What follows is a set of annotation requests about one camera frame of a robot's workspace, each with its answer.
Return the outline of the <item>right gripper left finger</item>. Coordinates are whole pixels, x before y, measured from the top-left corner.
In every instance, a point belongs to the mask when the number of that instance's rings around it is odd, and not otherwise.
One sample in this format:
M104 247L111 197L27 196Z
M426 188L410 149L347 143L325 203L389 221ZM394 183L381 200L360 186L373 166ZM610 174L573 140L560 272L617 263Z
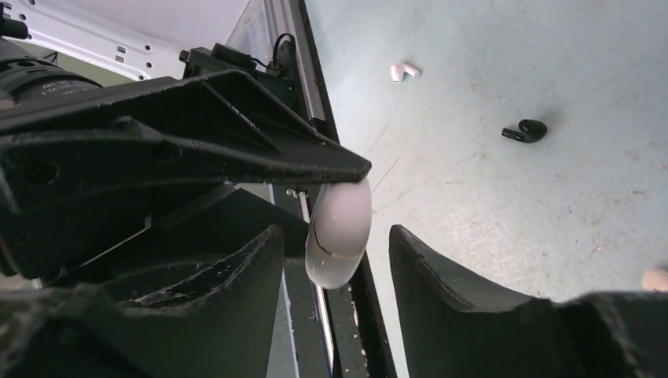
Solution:
M4 291L4 377L263 377L284 263L269 226L235 253L140 300L107 286Z

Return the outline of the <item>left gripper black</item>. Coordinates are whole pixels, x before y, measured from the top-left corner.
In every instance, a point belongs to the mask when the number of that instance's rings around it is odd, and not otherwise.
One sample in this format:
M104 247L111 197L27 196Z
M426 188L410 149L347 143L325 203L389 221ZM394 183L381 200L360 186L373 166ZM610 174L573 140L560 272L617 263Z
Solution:
M213 183L357 182L369 173L368 160L291 110L292 39L276 41L268 65L220 43L178 59L190 79L99 89L2 39L1 89L20 104L1 113L3 275L52 279Z

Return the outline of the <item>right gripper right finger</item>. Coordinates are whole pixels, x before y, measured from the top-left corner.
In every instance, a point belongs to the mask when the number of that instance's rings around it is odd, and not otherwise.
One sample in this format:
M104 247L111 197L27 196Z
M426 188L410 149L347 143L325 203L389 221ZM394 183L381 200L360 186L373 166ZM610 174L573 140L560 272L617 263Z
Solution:
M554 302L435 252L401 225L389 257L412 377L664 377L667 295L597 291Z

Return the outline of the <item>white earbud charging case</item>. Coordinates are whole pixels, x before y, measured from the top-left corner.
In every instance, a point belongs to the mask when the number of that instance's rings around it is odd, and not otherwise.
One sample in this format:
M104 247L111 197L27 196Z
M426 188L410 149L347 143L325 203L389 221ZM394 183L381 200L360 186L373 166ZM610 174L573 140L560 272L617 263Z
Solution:
M326 290L348 283L365 255L371 224L372 192L366 178L322 185L306 238L310 280Z

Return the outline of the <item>black earbud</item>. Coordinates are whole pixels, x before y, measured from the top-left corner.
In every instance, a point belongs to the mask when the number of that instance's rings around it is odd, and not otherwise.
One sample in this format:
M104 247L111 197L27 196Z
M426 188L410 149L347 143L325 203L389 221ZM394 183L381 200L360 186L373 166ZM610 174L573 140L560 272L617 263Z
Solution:
M524 119L518 123L518 129L504 128L501 135L520 143L535 143L548 132L547 125L539 120Z

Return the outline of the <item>white earbud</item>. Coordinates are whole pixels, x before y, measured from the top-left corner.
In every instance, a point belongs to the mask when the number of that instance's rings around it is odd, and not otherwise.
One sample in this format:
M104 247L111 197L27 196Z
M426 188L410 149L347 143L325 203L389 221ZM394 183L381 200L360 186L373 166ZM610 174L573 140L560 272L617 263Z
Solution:
M402 83L405 75L418 78L421 76L421 71L412 65L398 63L391 66L390 75L394 83Z

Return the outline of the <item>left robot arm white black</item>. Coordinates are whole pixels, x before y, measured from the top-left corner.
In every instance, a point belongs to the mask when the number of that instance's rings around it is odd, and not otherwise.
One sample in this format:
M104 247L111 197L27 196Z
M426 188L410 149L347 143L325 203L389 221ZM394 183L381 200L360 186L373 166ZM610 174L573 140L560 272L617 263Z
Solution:
M1 273L151 280L276 229L319 287L355 274L368 160L326 120L300 1L4 1Z

